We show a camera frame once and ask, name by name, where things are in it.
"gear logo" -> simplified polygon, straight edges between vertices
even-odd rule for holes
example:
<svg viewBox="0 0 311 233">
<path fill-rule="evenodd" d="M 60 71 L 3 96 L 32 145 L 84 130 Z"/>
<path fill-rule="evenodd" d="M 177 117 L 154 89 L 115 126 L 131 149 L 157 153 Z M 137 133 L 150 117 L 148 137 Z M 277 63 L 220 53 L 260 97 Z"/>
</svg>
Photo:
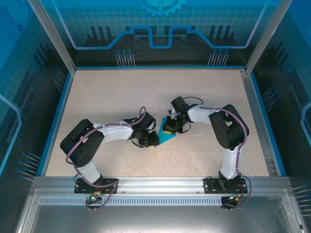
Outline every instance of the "gear logo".
<svg viewBox="0 0 311 233">
<path fill-rule="evenodd" d="M 146 13 L 151 13 L 153 17 L 169 14 L 175 14 L 176 10 L 181 9 L 181 5 L 186 3 L 186 0 L 137 0 L 141 10 Z"/>
<path fill-rule="evenodd" d="M 29 15 L 28 6 L 27 0 L 0 0 L 0 7 L 6 7 L 11 16 L 20 24 Z"/>
</svg>

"teal cloth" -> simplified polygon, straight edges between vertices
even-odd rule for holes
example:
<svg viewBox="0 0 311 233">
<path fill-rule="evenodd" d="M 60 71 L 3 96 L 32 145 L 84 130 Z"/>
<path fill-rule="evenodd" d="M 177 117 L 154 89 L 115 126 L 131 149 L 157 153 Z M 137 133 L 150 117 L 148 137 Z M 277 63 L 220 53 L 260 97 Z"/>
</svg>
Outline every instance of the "teal cloth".
<svg viewBox="0 0 311 233">
<path fill-rule="evenodd" d="M 167 134 L 167 133 L 164 133 L 164 132 L 163 132 L 162 129 L 163 129 L 163 125 L 164 125 L 165 121 L 166 121 L 166 117 L 164 117 L 164 118 L 162 119 L 162 123 L 161 123 L 161 126 L 160 126 L 160 130 L 159 130 L 159 133 L 157 134 L 157 135 L 159 136 L 159 138 L 160 138 L 160 145 L 161 145 L 162 143 L 164 143 L 164 142 L 166 142 L 166 141 L 168 141 L 168 140 L 170 140 L 170 139 L 172 139 L 173 137 L 176 136 L 175 133 L 174 133 L 174 134 Z"/>
</svg>

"speckled beige surface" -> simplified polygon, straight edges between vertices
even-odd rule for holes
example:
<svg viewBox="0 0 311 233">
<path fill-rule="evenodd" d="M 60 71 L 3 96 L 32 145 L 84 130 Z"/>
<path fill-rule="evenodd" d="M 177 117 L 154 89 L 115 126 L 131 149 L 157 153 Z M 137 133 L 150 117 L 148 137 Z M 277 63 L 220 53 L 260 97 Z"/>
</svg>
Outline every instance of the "speckled beige surface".
<svg viewBox="0 0 311 233">
<path fill-rule="evenodd" d="M 203 106 L 233 104 L 250 130 L 242 150 L 240 170 L 248 176 L 268 176 L 240 72 L 207 69 L 78 70 L 46 175 L 75 175 L 72 166 L 65 163 L 59 145 L 80 120 L 118 122 L 137 117 L 144 105 L 156 118 L 158 131 L 171 101 L 178 96 L 198 96 L 205 101 Z M 130 140 L 102 144 L 94 162 L 103 176 L 218 176 L 222 147 L 210 125 L 194 123 L 189 132 L 178 134 L 157 148 L 140 149 Z"/>
</svg>

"enclosure wall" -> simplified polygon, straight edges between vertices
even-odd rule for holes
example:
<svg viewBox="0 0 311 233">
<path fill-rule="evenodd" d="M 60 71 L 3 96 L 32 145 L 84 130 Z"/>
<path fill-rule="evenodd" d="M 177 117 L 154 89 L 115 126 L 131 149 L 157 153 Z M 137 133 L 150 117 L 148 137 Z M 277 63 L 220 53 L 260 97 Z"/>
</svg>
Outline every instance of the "enclosure wall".
<svg viewBox="0 0 311 233">
<path fill-rule="evenodd" d="M 81 66 L 244 66 L 279 0 L 43 0 Z"/>
<path fill-rule="evenodd" d="M 27 1 L 0 1 L 0 35 L 0 232 L 13 232 L 68 70 Z"/>
<path fill-rule="evenodd" d="M 254 69 L 264 114 L 269 118 L 293 187 L 311 185 L 310 8 L 309 1 L 292 2 Z M 306 206 L 301 210 L 309 208 L 309 202 L 302 204 Z"/>
</svg>

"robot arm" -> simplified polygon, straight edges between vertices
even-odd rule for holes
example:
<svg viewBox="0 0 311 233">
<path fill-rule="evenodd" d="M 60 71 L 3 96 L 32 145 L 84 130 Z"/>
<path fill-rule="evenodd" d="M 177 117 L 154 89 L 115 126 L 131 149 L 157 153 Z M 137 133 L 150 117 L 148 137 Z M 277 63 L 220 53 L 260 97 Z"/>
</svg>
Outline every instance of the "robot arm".
<svg viewBox="0 0 311 233">
<path fill-rule="evenodd" d="M 93 124 L 84 119 L 65 137 L 60 148 L 67 155 L 84 135 L 99 126 L 102 128 L 84 140 L 69 157 L 82 176 L 95 185 L 103 184 L 103 178 L 93 162 L 93 157 L 102 143 L 137 139 L 138 144 L 132 142 L 141 148 L 159 145 L 159 138 L 156 132 L 152 131 L 156 127 L 156 120 L 146 112 L 140 118 L 125 119 L 107 125 Z"/>
<path fill-rule="evenodd" d="M 211 124 L 217 141 L 223 147 L 223 164 L 219 172 L 219 183 L 224 191 L 235 186 L 235 181 L 239 178 L 236 170 L 238 146 L 245 137 L 241 125 L 225 112 L 214 108 L 204 108 L 198 104 L 189 106 L 182 97 L 174 99 L 172 106 L 169 111 L 171 116 L 167 116 L 167 120 L 163 125 L 163 132 L 184 133 L 183 126 L 187 123 L 202 122 Z M 244 124 L 247 135 L 249 135 L 248 127 L 234 106 L 229 104 L 223 109 L 237 116 Z"/>
</svg>

